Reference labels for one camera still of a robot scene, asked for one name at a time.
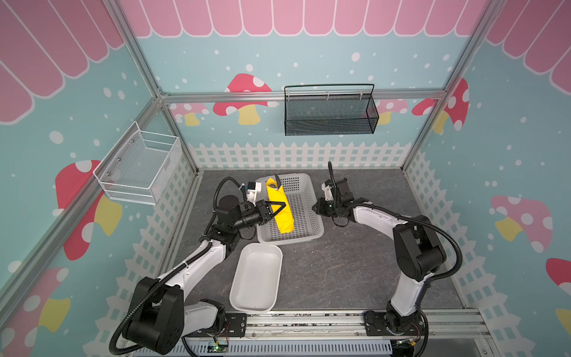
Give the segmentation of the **yellow paper napkin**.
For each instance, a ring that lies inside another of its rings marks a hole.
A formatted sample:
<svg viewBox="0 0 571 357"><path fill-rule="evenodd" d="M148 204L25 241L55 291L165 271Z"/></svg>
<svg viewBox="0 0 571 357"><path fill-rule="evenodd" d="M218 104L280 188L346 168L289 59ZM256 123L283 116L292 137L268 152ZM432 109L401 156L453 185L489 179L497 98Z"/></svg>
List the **yellow paper napkin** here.
<svg viewBox="0 0 571 357"><path fill-rule="evenodd" d="M294 217L281 180L278 177L269 178L266 181L266 190L279 232L281 234L293 232Z"/></svg>

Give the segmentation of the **white perforated plastic basket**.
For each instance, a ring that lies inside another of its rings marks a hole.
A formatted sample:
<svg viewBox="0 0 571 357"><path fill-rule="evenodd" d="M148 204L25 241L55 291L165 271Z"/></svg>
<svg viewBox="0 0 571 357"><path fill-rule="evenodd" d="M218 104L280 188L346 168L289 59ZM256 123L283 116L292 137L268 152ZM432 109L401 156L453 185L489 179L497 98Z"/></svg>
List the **white perforated plastic basket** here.
<svg viewBox="0 0 571 357"><path fill-rule="evenodd" d="M285 195L294 218L294 230L281 234L277 223L273 220L264 226L258 226L259 243L269 245L288 245L309 242L324 234L323 220L313 210L317 202L312 180L305 173L279 174Z"/></svg>

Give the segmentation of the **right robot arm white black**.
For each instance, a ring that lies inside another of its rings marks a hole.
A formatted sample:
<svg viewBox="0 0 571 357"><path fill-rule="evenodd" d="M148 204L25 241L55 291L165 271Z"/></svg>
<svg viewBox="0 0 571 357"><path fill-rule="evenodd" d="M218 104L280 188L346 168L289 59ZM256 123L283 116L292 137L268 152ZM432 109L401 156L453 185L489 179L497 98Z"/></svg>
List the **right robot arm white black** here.
<svg viewBox="0 0 571 357"><path fill-rule="evenodd" d="M324 197L312 210L332 221L345 219L372 228L394 244L399 281L385 312L364 313L367 334L401 336L419 322L426 327L422 300L434 281L450 278L462 267L458 242L426 216L407 217L364 198L356 199L347 180L335 178L332 162L328 172L330 178L322 185Z"/></svg>

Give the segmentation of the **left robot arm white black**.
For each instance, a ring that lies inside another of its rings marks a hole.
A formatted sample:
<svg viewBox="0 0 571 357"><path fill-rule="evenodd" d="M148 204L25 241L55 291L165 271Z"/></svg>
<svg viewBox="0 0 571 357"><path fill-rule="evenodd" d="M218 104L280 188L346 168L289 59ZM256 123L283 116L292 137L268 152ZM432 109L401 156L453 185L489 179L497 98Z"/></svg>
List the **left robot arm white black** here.
<svg viewBox="0 0 571 357"><path fill-rule="evenodd" d="M261 191L260 184L239 184L230 176L220 181L213 197L212 216L196 251L169 272L137 283L128 312L109 341L113 356L142 348L166 355L197 331L214 338L227 332L223 305L209 299L194 305L186 305L185 301L208 272L233 252L243 230L264 226L288 209L278 176L271 179L267 189L276 190L278 198L252 202L251 197Z"/></svg>

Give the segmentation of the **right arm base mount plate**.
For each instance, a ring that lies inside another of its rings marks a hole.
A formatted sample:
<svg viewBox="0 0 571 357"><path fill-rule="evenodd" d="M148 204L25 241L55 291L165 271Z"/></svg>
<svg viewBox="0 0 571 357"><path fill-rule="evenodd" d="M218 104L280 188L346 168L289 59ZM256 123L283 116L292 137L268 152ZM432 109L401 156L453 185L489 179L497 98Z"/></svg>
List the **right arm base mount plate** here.
<svg viewBox="0 0 571 357"><path fill-rule="evenodd" d="M402 317L397 312L375 312L363 314L367 336L421 336L427 323L420 312Z"/></svg>

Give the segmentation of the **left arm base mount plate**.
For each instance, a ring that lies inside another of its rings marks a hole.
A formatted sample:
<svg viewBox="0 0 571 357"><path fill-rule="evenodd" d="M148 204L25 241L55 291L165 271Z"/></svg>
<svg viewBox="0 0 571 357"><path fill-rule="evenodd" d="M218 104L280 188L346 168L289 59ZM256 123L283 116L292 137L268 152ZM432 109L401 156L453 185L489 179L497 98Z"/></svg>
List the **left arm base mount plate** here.
<svg viewBox="0 0 571 357"><path fill-rule="evenodd" d="M229 313L224 317L218 317L212 327L198 330L190 337L232 337L242 338L245 336L248 315L245 313Z"/></svg>

